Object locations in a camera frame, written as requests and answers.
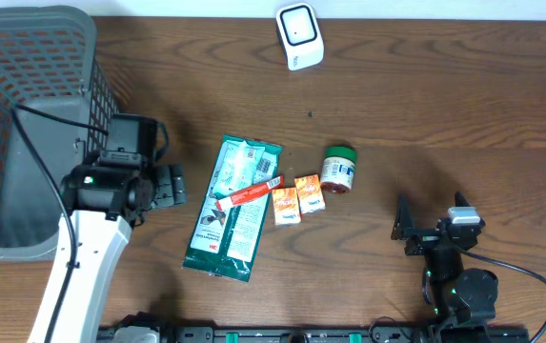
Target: white wall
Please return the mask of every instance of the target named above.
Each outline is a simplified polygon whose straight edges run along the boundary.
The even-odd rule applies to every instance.
[[[0,7],[70,5],[90,15],[274,17],[283,0],[0,0]],[[546,0],[310,0],[322,18],[546,20]]]

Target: wooden surface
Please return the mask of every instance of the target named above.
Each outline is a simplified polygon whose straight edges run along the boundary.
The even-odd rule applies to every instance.
[[[422,257],[390,240],[399,192],[432,226],[464,191],[488,224],[474,252],[546,276],[546,23],[323,20],[323,63],[289,72],[272,20],[95,22],[108,79],[129,112],[167,125],[190,194],[135,230],[103,324],[138,311],[220,326],[432,316]],[[358,150],[354,190],[326,194],[327,210],[287,228],[269,212],[248,284],[180,268],[224,132],[283,145],[289,178],[318,172],[331,144]],[[464,262],[499,277],[495,323],[535,333],[545,286]],[[27,338],[50,269],[0,263],[0,341]]]

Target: small orange box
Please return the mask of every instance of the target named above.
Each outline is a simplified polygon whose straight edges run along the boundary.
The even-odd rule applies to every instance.
[[[319,184],[319,175],[298,177],[294,181],[302,214],[326,209],[326,202],[323,199],[321,185]]]
[[[274,224],[297,224],[301,221],[298,194],[295,187],[272,190]]]

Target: plastic bin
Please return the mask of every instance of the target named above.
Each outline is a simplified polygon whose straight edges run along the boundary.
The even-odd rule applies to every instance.
[[[17,103],[106,129],[117,112],[94,59],[96,27],[70,7],[0,9],[0,259],[52,257],[60,210],[11,123]],[[19,112],[60,183],[105,136]]]

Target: jar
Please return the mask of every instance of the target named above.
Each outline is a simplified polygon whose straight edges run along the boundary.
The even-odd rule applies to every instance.
[[[357,152],[347,147],[329,147],[321,171],[321,189],[333,193],[351,190],[355,175]]]

